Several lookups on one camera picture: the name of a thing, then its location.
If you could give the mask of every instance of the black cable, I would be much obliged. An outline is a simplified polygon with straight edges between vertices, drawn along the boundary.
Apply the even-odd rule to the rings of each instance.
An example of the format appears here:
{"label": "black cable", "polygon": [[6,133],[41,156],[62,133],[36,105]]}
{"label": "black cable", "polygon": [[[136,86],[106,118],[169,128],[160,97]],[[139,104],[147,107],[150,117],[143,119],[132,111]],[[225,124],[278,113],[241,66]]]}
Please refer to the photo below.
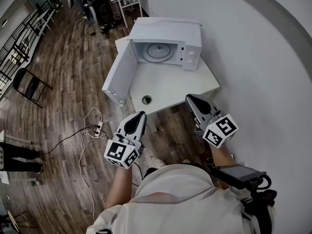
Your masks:
{"label": "black cable", "polygon": [[92,130],[93,130],[93,133],[97,134],[97,132],[96,132],[96,131],[94,131],[94,129],[95,129],[95,128],[96,128],[97,130],[100,130],[101,132],[103,132],[103,133],[106,135],[106,137],[107,137],[107,138],[109,138],[108,134],[107,134],[107,133],[105,133],[103,130],[101,130],[101,129],[100,129],[100,128],[98,128],[98,127],[93,127],[93,129],[92,129]]}
{"label": "black cable", "polygon": [[141,170],[141,168],[140,168],[140,166],[138,165],[138,164],[136,164],[135,162],[133,162],[135,165],[137,165],[137,167],[140,169],[140,173],[141,173],[141,178],[142,178],[142,180],[143,180],[143,173],[142,173],[142,170]]}
{"label": "black cable", "polygon": [[61,140],[58,144],[56,144],[56,146],[55,146],[52,150],[48,151],[47,153],[42,154],[42,156],[43,156],[43,155],[46,155],[46,154],[49,154],[50,152],[52,152],[52,151],[53,151],[54,149],[56,149],[56,147],[57,147],[60,143],[62,143],[64,140],[66,140],[66,139],[68,139],[68,138],[70,138],[70,137],[76,135],[76,134],[79,133],[80,131],[85,130],[85,129],[90,128],[90,127],[99,127],[99,126],[98,126],[98,125],[92,125],[92,126],[88,126],[88,127],[81,128],[80,130],[78,130],[77,132],[75,132],[73,135],[70,135],[69,137],[67,137],[67,138],[65,138],[65,139],[63,139],[63,140]]}
{"label": "black cable", "polygon": [[[92,26],[92,28],[93,28],[93,32],[92,32],[91,34],[89,34],[89,33],[88,33],[88,29],[89,29],[91,26]],[[86,32],[87,32],[87,34],[90,35],[90,36],[94,36],[94,35],[96,34],[96,31],[94,30],[94,27],[93,27],[93,23],[90,24],[90,26],[86,29]]]}
{"label": "black cable", "polygon": [[270,179],[270,177],[266,174],[262,175],[261,178],[266,179],[266,181],[268,182],[267,186],[264,187],[258,187],[257,190],[265,190],[265,189],[269,189],[270,186],[272,185],[272,180]]}

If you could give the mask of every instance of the black chair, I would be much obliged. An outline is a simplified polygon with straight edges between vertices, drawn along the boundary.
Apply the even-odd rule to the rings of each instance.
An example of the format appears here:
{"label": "black chair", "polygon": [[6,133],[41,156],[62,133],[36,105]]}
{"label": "black chair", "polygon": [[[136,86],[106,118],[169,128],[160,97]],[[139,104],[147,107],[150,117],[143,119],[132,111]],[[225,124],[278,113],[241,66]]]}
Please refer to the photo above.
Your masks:
{"label": "black chair", "polygon": [[[26,73],[31,74],[33,77],[30,80],[26,90],[24,93],[22,93],[21,91],[19,91],[19,86],[20,86],[20,82],[23,79],[23,77],[25,76]],[[52,89],[48,84],[46,84],[44,81],[40,80],[38,77],[36,77],[34,74],[32,74],[31,72],[29,72],[27,69],[25,68],[21,68],[17,71],[16,75],[13,78],[13,88],[18,91],[22,96],[26,97],[27,99],[29,99],[32,103],[36,104],[37,106],[39,106],[40,108],[43,108],[42,106],[40,106],[38,104],[39,99],[42,95],[42,92],[44,91],[45,87],[49,87],[50,89]],[[38,88],[39,84],[42,83],[44,84],[44,87],[38,97],[38,99],[33,99],[34,93],[36,91],[36,89]]]}

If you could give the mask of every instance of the power strip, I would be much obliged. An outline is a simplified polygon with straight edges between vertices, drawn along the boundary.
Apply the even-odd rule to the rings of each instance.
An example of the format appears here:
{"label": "power strip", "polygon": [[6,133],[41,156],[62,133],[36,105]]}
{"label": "power strip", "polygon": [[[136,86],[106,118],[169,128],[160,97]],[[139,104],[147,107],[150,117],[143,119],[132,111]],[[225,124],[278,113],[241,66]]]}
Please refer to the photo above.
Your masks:
{"label": "power strip", "polygon": [[98,128],[97,128],[97,131],[96,131],[96,137],[99,137],[100,134],[101,134],[101,130],[102,130],[102,127],[103,127],[103,122],[102,121],[99,121],[98,122]]}

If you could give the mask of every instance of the open microwave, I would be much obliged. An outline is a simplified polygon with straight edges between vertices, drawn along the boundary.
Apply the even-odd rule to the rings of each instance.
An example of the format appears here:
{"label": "open microwave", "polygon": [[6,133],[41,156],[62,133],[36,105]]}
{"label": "open microwave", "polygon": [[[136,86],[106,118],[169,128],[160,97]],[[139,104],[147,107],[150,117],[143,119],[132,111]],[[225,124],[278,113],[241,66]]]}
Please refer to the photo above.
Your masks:
{"label": "open microwave", "polygon": [[123,106],[140,63],[180,65],[195,71],[200,58],[200,23],[192,19],[137,18],[102,91]]}

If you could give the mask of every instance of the wooden floor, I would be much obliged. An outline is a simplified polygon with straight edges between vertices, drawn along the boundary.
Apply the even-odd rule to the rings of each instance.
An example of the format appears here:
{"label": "wooden floor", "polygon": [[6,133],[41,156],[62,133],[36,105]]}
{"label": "wooden floor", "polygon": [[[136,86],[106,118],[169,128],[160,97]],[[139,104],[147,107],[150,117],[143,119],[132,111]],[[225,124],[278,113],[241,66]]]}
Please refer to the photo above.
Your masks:
{"label": "wooden floor", "polygon": [[[131,98],[120,108],[101,89],[117,55],[115,40],[129,34],[137,16],[137,10],[127,11],[129,29],[122,24],[106,36],[89,36],[86,21],[74,24],[74,20],[79,19],[77,9],[56,14],[55,24],[49,23],[52,31],[46,31],[29,66],[29,70],[53,90],[46,89],[43,93],[41,109],[9,89],[0,102],[0,128],[7,134],[33,141],[33,145],[26,146],[45,153],[83,128],[83,118],[92,107],[97,107],[103,113],[104,131],[112,137],[119,122],[135,111]],[[99,113],[94,111],[86,123],[93,125],[99,120]],[[207,151],[192,135],[194,123],[185,104],[158,113],[156,126],[157,133],[147,128],[143,137],[146,149],[138,161],[143,173],[153,166],[155,157],[167,163],[178,163],[185,158],[198,161],[198,155]],[[104,209],[115,167],[103,158],[106,140],[86,136],[84,140],[86,151],[81,165],[93,192],[97,217]],[[77,134],[43,157],[45,164],[39,175],[42,185],[12,183],[6,186],[13,215],[29,211],[38,224],[36,230],[22,228],[22,233],[83,234],[92,225],[92,201],[78,166],[82,149],[81,136]],[[139,184],[137,167],[133,170],[133,183]],[[10,173],[10,176],[34,177],[35,174]]]}

